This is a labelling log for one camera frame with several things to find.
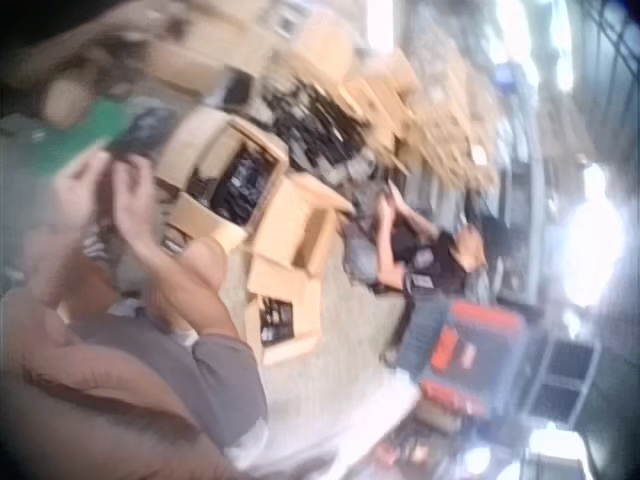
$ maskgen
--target cardboard box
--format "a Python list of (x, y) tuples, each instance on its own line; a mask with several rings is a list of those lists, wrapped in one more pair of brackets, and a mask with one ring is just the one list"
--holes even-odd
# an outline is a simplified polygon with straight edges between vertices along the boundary
[[(309, 174), (283, 178), (256, 232), (247, 289), (256, 295), (245, 315), (247, 342), (265, 365), (311, 351), (320, 340), (320, 275), (336, 235), (336, 209), (351, 204)], [(293, 305), (294, 338), (264, 347), (262, 298)]]
[[(312, 351), (321, 338), (321, 283), (302, 270), (289, 269), (259, 256), (254, 257), (248, 290), (256, 297), (245, 312), (246, 340), (259, 363), (272, 365)], [(294, 337), (264, 347), (260, 338), (260, 305), (269, 297), (293, 306)]]
[(269, 32), (255, 24), (193, 13), (184, 38), (151, 44), (145, 69), (173, 86), (208, 95), (225, 65), (259, 76), (274, 42)]
[(332, 10), (314, 8), (285, 57), (305, 80), (330, 88), (345, 78), (354, 52), (354, 32), (349, 22)]
[(196, 8), (237, 22), (257, 22), (269, 8), (268, 0), (199, 0)]
[(345, 82), (340, 91), (345, 100), (371, 122), (374, 129), (391, 131), (397, 137), (404, 138), (409, 111), (390, 79), (360, 76)]
[(318, 182), (304, 175), (284, 178), (276, 188), (260, 228), (253, 240), (252, 252), (287, 268), (319, 276), (335, 235), (337, 217), (335, 205), (342, 200), (337, 194), (323, 197), (305, 186)]
[(415, 70), (400, 49), (396, 49), (391, 55), (368, 59), (360, 69), (360, 73), (364, 77), (388, 80), (401, 96), (414, 93), (420, 88)]
[(187, 188), (193, 170), (228, 123), (229, 115), (220, 110), (195, 108), (165, 145), (156, 177), (180, 190)]
[[(188, 132), (183, 132), (184, 123), (188, 127), (198, 118), (209, 118), (203, 110), (215, 112), (213, 109), (200, 107), (192, 114), (193, 118), (187, 118), (177, 132), (181, 137), (185, 135), (183, 142), (187, 144), (190, 142)], [(191, 152), (189, 158), (196, 158), (196, 160), (182, 162), (181, 156), (177, 153), (180, 151), (180, 142), (171, 141), (169, 151), (175, 152), (176, 155), (163, 155), (158, 176), (164, 181), (173, 181), (175, 186), (184, 190), (195, 168), (206, 172), (207, 176), (221, 177), (243, 145), (260, 148), (266, 153), (265, 158), (272, 162), (273, 170), (262, 197), (246, 225), (236, 225), (216, 215), (184, 191), (178, 195), (178, 201), (169, 217), (169, 225), (188, 237), (199, 238), (211, 235), (220, 242), (225, 251), (229, 252), (255, 229), (274, 187), (289, 166), (289, 157), (286, 145), (276, 137), (259, 130), (245, 120), (224, 113), (222, 115), (223, 119), (215, 124), (215, 132), (200, 135), (198, 141), (194, 143), (201, 151), (195, 153), (198, 149), (196, 146), (189, 150)]]

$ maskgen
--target pile of boxes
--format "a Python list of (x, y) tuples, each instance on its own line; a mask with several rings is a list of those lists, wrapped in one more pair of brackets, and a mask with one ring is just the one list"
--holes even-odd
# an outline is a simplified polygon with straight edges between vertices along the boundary
[[(189, 192), (194, 175), (220, 179), (242, 148), (259, 149), (272, 163), (270, 178), (251, 218), (237, 225)], [(188, 115), (164, 149), (156, 177), (177, 191), (168, 228), (183, 238), (208, 236), (229, 252), (252, 237), (246, 339), (264, 364), (312, 350), (321, 336), (321, 275), (335, 238), (337, 213), (351, 203), (307, 174), (286, 175), (287, 147), (248, 122), (209, 107)], [(268, 298), (288, 303), (293, 336), (268, 347), (261, 338), (261, 306)]]

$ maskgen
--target bare arm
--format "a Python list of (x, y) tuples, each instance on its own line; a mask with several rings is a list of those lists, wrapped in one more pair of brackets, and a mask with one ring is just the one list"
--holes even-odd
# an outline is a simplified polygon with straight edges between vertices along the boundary
[(411, 225), (411, 228), (426, 242), (433, 242), (440, 235), (440, 229), (413, 210), (402, 198), (398, 187), (389, 182), (389, 189), (397, 212)]
[(157, 243), (131, 246), (154, 284), (199, 335), (238, 337), (229, 311), (215, 290), (167, 255)]
[(393, 229), (394, 210), (384, 197), (378, 200), (378, 234), (376, 248), (378, 253), (378, 281), (387, 287), (402, 290), (406, 268), (393, 260), (391, 249), (391, 231)]
[(96, 143), (76, 156), (56, 175), (51, 202), (57, 215), (55, 228), (40, 228), (25, 246), (28, 288), (44, 305), (56, 308), (73, 278), (70, 265), (81, 255), (81, 241), (96, 216), (98, 182), (109, 155)]
[(114, 165), (114, 219), (153, 282), (171, 306), (200, 335), (238, 332), (218, 293), (167, 255), (155, 240), (155, 190), (150, 162)]
[(440, 229), (411, 207), (398, 208), (398, 213), (411, 225), (411, 228), (427, 242), (433, 242), (440, 235)]
[(29, 234), (25, 246), (27, 289), (46, 307), (55, 309), (73, 281), (70, 266), (80, 255), (78, 232), (40, 228)]

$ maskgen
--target black t-shirt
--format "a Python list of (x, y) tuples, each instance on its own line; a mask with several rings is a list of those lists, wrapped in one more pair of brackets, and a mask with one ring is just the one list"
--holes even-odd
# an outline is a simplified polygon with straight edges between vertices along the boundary
[(461, 293), (467, 273), (451, 253), (454, 246), (453, 236), (442, 232), (432, 245), (418, 247), (407, 264), (405, 291), (409, 295)]

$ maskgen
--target hand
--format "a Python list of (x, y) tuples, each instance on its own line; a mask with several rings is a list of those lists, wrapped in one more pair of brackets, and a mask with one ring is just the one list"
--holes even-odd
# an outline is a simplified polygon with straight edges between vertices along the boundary
[(391, 198), (393, 198), (393, 203), (395, 204), (398, 212), (401, 214), (406, 213), (409, 210), (409, 205), (404, 201), (400, 190), (398, 190), (398, 187), (396, 187), (391, 180), (389, 180), (389, 190), (391, 191)]
[(396, 217), (396, 210), (385, 195), (380, 195), (377, 207), (380, 223), (393, 223)]
[(110, 156), (96, 143), (79, 153), (56, 175), (53, 192), (65, 226), (84, 230), (95, 220), (98, 183)]
[(131, 164), (113, 167), (113, 217), (122, 237), (134, 250), (155, 244), (155, 188), (151, 162), (132, 155)]

